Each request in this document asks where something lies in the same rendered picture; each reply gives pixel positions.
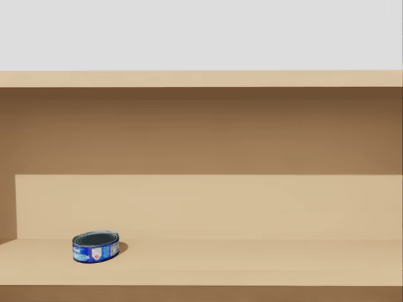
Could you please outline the pale wooden shelf unit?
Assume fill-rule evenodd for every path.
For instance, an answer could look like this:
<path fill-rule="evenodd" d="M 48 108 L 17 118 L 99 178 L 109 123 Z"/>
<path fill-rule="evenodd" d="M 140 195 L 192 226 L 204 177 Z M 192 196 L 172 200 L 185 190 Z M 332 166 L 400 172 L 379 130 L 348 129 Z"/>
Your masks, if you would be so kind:
<path fill-rule="evenodd" d="M 0 71 L 0 302 L 403 302 L 402 116 L 403 70 Z"/>

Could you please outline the blue flat can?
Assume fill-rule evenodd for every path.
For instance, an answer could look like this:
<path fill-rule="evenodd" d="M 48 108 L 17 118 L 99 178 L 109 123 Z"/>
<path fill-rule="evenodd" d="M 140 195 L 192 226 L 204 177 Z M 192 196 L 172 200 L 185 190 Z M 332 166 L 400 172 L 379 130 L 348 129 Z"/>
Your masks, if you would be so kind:
<path fill-rule="evenodd" d="M 72 239 L 72 256 L 76 262 L 99 263 L 120 253 L 120 236 L 109 230 L 90 231 Z"/>

